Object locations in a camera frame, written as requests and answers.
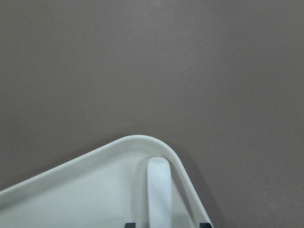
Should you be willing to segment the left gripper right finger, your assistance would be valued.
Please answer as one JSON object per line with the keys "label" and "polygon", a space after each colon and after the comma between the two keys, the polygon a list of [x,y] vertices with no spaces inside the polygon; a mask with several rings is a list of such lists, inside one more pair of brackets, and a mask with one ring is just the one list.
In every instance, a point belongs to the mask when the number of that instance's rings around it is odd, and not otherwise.
{"label": "left gripper right finger", "polygon": [[211,228],[211,224],[208,222],[200,223],[199,228]]}

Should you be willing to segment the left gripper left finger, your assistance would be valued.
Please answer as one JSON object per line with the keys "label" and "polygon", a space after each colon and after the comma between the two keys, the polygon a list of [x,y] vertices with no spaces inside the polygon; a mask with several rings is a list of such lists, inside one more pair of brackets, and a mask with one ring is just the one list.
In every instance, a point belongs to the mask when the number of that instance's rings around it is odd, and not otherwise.
{"label": "left gripper left finger", "polygon": [[135,222],[126,223],[125,228],[136,228],[136,223]]}

